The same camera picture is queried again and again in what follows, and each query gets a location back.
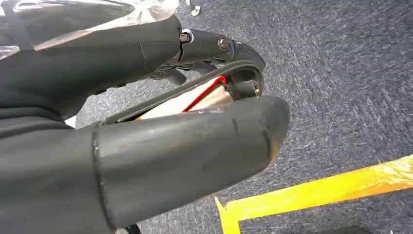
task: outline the black rubber cover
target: black rubber cover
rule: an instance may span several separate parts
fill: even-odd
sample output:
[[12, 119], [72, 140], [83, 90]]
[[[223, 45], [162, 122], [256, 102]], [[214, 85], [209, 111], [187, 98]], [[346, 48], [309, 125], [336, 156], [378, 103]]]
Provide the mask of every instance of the black rubber cover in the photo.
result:
[[[0, 232], [108, 234], [94, 170], [93, 126], [41, 117], [1, 120]], [[6, 130], [32, 132], [16, 136]]]
[[131, 225], [265, 169], [288, 123], [284, 100], [254, 97], [101, 127], [99, 173], [111, 222]]

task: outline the yellow tape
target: yellow tape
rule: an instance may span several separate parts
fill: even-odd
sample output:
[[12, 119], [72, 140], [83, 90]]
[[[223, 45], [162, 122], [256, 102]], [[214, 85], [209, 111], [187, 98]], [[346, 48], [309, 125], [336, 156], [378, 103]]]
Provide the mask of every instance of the yellow tape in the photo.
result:
[[262, 195], [215, 202], [224, 234], [241, 234], [239, 221], [413, 188], [413, 155]]

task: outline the plastic wrap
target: plastic wrap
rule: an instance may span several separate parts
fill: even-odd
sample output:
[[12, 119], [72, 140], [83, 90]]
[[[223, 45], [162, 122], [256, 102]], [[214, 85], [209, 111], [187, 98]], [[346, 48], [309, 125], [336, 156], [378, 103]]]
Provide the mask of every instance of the plastic wrap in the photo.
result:
[[366, 196], [413, 188], [413, 155], [314, 180], [262, 195], [231, 201], [220, 212], [224, 234], [240, 234], [238, 222]]
[[162, 21], [178, 0], [0, 0], [0, 59], [90, 33]]

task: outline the black tube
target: black tube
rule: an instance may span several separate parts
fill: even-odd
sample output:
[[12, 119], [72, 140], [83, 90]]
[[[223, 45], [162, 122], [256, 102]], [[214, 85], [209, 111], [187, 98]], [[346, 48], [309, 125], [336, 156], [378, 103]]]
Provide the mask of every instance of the black tube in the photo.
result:
[[99, 130], [100, 173], [117, 227], [159, 215], [266, 168], [286, 136], [288, 105], [276, 97]]

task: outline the screw head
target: screw head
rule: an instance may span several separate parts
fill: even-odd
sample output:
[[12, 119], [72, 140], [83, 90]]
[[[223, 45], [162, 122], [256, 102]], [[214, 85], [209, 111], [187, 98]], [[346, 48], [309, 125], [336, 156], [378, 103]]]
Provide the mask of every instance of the screw head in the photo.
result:
[[220, 36], [218, 38], [218, 47], [220, 48], [220, 50], [222, 51], [226, 51], [228, 49], [228, 39], [224, 36]]
[[189, 36], [188, 33], [181, 33], [181, 34], [179, 35], [179, 40], [180, 40], [182, 43], [187, 43], [187, 42], [190, 42], [190, 41], [191, 41], [191, 37]]

